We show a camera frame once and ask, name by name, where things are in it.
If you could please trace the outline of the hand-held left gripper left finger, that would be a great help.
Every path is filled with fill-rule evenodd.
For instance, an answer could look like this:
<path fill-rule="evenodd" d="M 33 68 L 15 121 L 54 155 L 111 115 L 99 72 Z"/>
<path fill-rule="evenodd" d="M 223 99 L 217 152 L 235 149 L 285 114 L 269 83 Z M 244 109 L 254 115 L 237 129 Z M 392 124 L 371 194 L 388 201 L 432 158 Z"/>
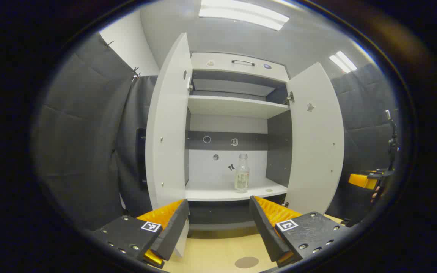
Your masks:
<path fill-rule="evenodd" d="M 177 246 L 189 217 L 187 199 L 138 217 L 122 215 L 91 231 L 92 238 L 116 254 L 163 268 Z"/>

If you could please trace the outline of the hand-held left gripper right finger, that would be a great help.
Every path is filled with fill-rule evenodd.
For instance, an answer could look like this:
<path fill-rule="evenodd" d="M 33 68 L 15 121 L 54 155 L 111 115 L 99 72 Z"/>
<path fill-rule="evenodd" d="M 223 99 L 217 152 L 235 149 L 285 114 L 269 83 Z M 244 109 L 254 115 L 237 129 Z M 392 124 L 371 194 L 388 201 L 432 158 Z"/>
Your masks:
<path fill-rule="evenodd" d="M 258 196 L 250 197 L 248 207 L 269 258 L 279 268 L 319 256 L 351 230 L 319 212 L 301 214 Z"/>

